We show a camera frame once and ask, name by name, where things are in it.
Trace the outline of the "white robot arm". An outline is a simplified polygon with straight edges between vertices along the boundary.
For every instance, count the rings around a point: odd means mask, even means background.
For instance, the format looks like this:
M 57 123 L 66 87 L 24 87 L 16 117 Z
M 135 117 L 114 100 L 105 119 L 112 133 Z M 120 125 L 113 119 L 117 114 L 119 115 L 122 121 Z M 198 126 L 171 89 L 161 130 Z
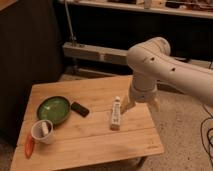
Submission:
M 136 103 L 158 105 L 158 80 L 213 107 L 213 70 L 180 62 L 172 58 L 170 52 L 170 44 L 163 37 L 136 44 L 127 51 L 126 61 L 133 77 L 121 103 L 121 113 Z

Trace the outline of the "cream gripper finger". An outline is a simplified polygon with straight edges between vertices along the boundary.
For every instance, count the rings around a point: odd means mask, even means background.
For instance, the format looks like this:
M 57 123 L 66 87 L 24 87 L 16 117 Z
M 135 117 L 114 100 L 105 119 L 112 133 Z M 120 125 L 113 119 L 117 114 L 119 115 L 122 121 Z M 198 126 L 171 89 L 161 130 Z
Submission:
M 159 105 L 159 102 L 157 99 L 153 99 L 151 102 L 150 102 L 150 105 L 152 107 L 154 107 L 156 110 L 159 110 L 160 109 L 160 105 Z
M 133 108 L 136 105 L 134 101 L 129 101 L 128 99 L 124 99 L 121 103 L 121 112 L 125 113 L 129 109 Z

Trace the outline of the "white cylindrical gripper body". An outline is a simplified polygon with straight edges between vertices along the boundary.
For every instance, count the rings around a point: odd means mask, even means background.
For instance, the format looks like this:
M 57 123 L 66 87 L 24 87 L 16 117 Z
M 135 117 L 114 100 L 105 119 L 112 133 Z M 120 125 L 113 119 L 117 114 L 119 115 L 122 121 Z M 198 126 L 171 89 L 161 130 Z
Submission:
M 148 103 L 156 98 L 157 88 L 152 90 L 137 90 L 134 87 L 130 87 L 129 96 L 130 99 L 138 103 Z

